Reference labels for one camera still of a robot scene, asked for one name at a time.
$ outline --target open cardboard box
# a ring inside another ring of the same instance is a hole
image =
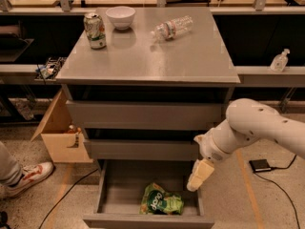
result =
[[[76,134],[65,134],[72,124],[66,101],[65,93],[60,90],[54,97],[30,141],[41,135],[53,162],[92,162],[83,144],[83,134],[78,136],[78,145],[75,145]]]

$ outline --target concrete floor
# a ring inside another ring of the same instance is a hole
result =
[[[287,114],[305,122],[305,114]],[[41,138],[30,142],[35,125],[0,126],[0,140],[22,165],[51,160]],[[202,185],[205,217],[213,229],[296,229],[295,212],[284,192],[254,175],[250,159],[267,158],[272,166],[287,166],[294,154],[268,140],[240,149],[215,166],[214,174]],[[0,211],[9,215],[13,229],[39,228],[52,206],[82,176],[96,169],[94,164],[55,164],[53,174],[19,198],[0,200]],[[278,183],[290,196],[300,228],[305,228],[305,161],[298,157],[288,170],[261,174]],[[98,193],[98,172],[77,184],[52,211],[42,228],[85,229],[84,214],[94,210]]]

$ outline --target yellow and green package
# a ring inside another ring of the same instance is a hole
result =
[[[140,214],[181,215],[183,205],[184,202],[180,195],[166,192],[153,182],[145,189]]]

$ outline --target bowl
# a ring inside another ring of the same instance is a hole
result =
[[[127,6],[117,6],[107,9],[106,15],[116,29],[125,30],[131,25],[135,10]]]

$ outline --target white bottle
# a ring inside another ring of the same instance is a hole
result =
[[[287,57],[288,53],[290,53],[290,51],[288,49],[284,49],[282,54],[277,55],[274,58],[270,66],[270,69],[277,73],[281,73],[282,71],[284,71],[284,68],[288,62],[288,57]]]
[[[168,40],[190,31],[192,27],[193,20],[189,15],[172,19],[156,26],[152,38],[156,41]]]

